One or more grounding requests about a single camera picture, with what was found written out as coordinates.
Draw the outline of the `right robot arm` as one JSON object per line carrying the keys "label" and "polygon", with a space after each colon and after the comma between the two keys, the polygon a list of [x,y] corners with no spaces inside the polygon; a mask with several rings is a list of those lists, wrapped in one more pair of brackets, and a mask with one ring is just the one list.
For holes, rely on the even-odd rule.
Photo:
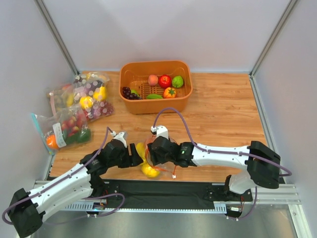
{"label": "right robot arm", "polygon": [[280,156],[259,141],[249,146],[212,147],[192,142],[177,144],[159,136],[148,144],[151,163],[156,166],[171,162],[176,166],[224,166],[240,169],[226,178],[226,189],[242,194],[256,186],[279,188]]}

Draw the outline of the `fake persimmon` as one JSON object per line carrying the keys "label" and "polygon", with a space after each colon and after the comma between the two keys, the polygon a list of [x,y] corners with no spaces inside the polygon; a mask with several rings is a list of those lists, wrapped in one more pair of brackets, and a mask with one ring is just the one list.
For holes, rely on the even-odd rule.
{"label": "fake persimmon", "polygon": [[164,99],[175,98],[176,95],[177,95],[176,89],[172,87],[167,87],[163,92]]}

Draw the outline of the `orange zip top bag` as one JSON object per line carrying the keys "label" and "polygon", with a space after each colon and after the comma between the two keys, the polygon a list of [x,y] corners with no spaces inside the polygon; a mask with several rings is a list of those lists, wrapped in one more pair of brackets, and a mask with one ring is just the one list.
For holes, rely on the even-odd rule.
{"label": "orange zip top bag", "polygon": [[150,161],[150,154],[149,154],[149,151],[148,151],[148,144],[149,143],[152,143],[154,140],[156,139],[156,136],[155,135],[152,135],[152,136],[149,136],[147,137],[144,141],[144,144],[145,144],[145,157],[146,157],[146,160],[148,162],[147,165],[151,166],[152,168],[160,171],[160,175],[157,178],[159,177],[162,177],[162,176],[170,176],[172,178],[172,175],[176,175],[176,166],[171,163],[171,162],[167,162],[165,164],[160,164],[160,165],[156,165],[154,166],[151,161]]}

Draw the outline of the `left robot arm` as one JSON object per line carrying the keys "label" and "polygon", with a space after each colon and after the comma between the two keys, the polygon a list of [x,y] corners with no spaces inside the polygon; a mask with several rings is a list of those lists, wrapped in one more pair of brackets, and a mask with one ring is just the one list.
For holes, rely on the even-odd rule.
{"label": "left robot arm", "polygon": [[10,218],[9,222],[21,238],[26,238],[67,205],[88,197],[101,199],[106,186],[100,176],[109,168],[135,167],[142,162],[135,144],[126,146],[112,139],[104,148],[86,155],[68,172],[42,187],[17,190],[3,216]]}

